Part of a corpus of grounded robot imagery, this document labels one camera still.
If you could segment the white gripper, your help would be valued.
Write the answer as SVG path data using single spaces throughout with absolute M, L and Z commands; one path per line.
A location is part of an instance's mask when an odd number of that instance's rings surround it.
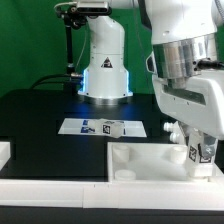
M 203 158 L 215 156 L 217 139 L 224 140 L 224 75 L 191 77 L 185 89 L 169 88 L 156 75 L 152 80 L 160 110 L 180 121 L 178 126 L 184 143 L 189 143 L 191 127 L 196 128 L 203 132 L 199 155 Z

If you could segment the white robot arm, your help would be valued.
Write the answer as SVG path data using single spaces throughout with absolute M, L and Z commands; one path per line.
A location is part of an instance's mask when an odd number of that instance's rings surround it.
M 186 125 L 189 141 L 199 140 L 201 155 L 209 157 L 212 141 L 224 140 L 224 71 L 215 38 L 224 0 L 79 0 L 77 10 L 91 30 L 91 59 L 79 93 L 97 102 L 129 94 L 124 31 L 108 14 L 135 6 L 152 31 L 148 69 L 158 106 Z

